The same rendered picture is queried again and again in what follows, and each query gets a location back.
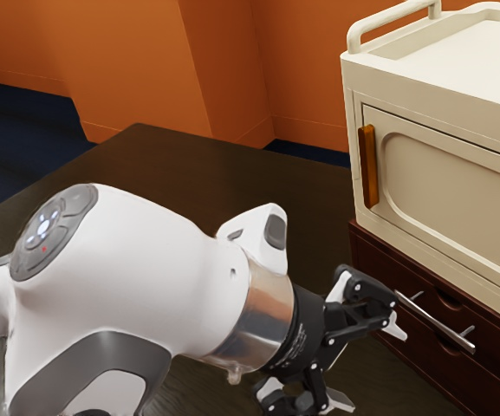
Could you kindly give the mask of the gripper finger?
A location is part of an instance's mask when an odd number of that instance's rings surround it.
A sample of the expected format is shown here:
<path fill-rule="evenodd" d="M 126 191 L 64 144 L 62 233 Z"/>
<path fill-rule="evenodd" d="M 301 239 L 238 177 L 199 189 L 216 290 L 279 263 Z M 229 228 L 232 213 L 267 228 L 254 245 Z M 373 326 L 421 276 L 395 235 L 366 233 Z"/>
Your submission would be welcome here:
<path fill-rule="evenodd" d="M 297 378 L 303 391 L 289 395 L 285 384 L 270 376 L 253 388 L 264 416 L 327 416 L 335 409 L 353 413 L 355 404 L 346 394 L 326 387 L 320 367 L 307 367 Z"/>
<path fill-rule="evenodd" d="M 346 264 L 334 273 L 334 286 L 325 299 L 325 342 L 350 342 L 380 329 L 405 341 L 397 323 L 395 293 L 380 281 Z"/>

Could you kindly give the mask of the dark wood drawer cabinet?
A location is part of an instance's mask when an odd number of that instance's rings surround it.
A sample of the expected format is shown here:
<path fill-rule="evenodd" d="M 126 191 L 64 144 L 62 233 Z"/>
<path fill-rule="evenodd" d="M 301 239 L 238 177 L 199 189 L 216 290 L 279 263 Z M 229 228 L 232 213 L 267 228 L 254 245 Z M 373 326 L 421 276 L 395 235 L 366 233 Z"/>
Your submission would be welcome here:
<path fill-rule="evenodd" d="M 353 266 L 396 291 L 401 341 L 378 334 L 402 361 L 473 416 L 500 416 L 500 290 L 459 283 L 462 270 L 423 265 L 348 224 Z"/>

